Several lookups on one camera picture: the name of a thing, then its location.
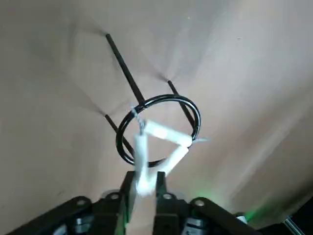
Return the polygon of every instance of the black wire ring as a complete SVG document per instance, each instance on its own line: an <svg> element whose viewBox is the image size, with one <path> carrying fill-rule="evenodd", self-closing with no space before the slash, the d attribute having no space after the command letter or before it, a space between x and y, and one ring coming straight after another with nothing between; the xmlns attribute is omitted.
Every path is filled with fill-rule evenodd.
<svg viewBox="0 0 313 235"><path fill-rule="evenodd" d="M200 112L199 112L198 108L196 107L196 105L191 100L189 100L188 98L183 97L179 94L162 94L162 95L158 95L158 96L155 96L155 97L152 97L150 99L145 100L144 103L137 105L135 107L135 110L139 114L152 105L162 103L162 102L167 102L167 101L180 102L180 103L185 104L187 107L189 107L191 109L191 111L194 115L194 120L195 120L194 126L192 127L193 132L191 134L192 140L194 141L197 138L199 131L200 131L201 116L200 116ZM124 117L121 124L119 125L118 130L116 132L116 138L115 138L116 148L117 148L119 155L122 157L122 159L124 161L126 161L127 163L129 163L131 165L134 165L134 158L132 156L129 156L125 152L124 146L123 146L123 138L124 138L124 132L125 132L127 126L129 125L129 123L133 120L133 118L134 118L134 114L130 111ZM165 160L165 159L157 160L154 162L149 162L149 167L155 167L155 166L159 165L163 160Z"/></svg>

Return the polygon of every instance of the bolt head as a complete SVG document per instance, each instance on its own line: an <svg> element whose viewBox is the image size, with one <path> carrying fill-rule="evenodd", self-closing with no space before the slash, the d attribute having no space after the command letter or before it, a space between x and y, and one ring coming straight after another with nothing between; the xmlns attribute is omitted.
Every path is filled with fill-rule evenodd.
<svg viewBox="0 0 313 235"><path fill-rule="evenodd" d="M85 203L86 203L85 200L79 200L79 201L77 202L77 205L78 205L78 206L83 206Z"/></svg>
<svg viewBox="0 0 313 235"><path fill-rule="evenodd" d="M115 199L117 199L117 198L119 198L118 194L113 194L113 195L111 195L111 199L115 200Z"/></svg>
<svg viewBox="0 0 313 235"><path fill-rule="evenodd" d="M163 195L163 198L164 199L172 199L172 196L170 194L166 193Z"/></svg>
<svg viewBox="0 0 313 235"><path fill-rule="evenodd" d="M198 207L203 207L204 206L204 202L202 200L197 200L195 201L196 206Z"/></svg>

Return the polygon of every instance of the black metal stick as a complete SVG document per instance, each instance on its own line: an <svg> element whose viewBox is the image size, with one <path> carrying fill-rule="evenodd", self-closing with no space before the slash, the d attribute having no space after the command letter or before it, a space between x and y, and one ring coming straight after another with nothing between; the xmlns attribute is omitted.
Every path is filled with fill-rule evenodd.
<svg viewBox="0 0 313 235"><path fill-rule="evenodd" d="M113 130L115 132L117 132L118 128L115 125L115 123L113 122L113 120L110 118L109 115L105 115L104 116L106 118L106 120L108 121L108 123L111 125L111 127L113 128ZM129 144L129 142L127 141L127 139L125 139L125 137L123 137L123 144L125 145L125 147L127 148L127 150L129 151L129 153L133 156L134 155L134 149L131 147L131 145Z"/></svg>
<svg viewBox="0 0 313 235"><path fill-rule="evenodd" d="M119 51L118 51L118 49L117 49L117 47L116 47L116 45L115 45L111 35L110 34L106 34L106 38L108 40L108 43L110 44L110 47L112 48L112 51L113 51L113 53L114 53L114 55L115 55L119 65L120 65L120 67L121 67L121 69L122 69L122 71L123 71L123 73L124 73L124 75L125 75L125 77L126 77L126 79L128 81L128 83L129 83L129 85L130 85L130 87L131 87L131 89L132 89L132 91L133 91L133 93L134 93L138 103L139 104L144 103L145 99L142 96L142 94L141 94L137 84L135 83L134 78L133 78L131 72L129 71L128 67L126 66L125 61L123 60L123 57L119 53Z"/></svg>
<svg viewBox="0 0 313 235"><path fill-rule="evenodd" d="M168 85L170 86L172 92L173 92L174 94L178 94L178 92L177 92L176 88L174 87L173 83L172 83L170 80L167 81L167 83L168 83ZM180 104L180 106L181 106L181 108L182 108L184 114L186 115L186 117L187 117L187 119L188 119L190 125L191 125L192 127L194 127L195 121L194 121L194 119L192 118L192 116L191 116L191 114L190 114L188 108L187 108L184 104L182 104L182 103L179 103L179 104Z"/></svg>

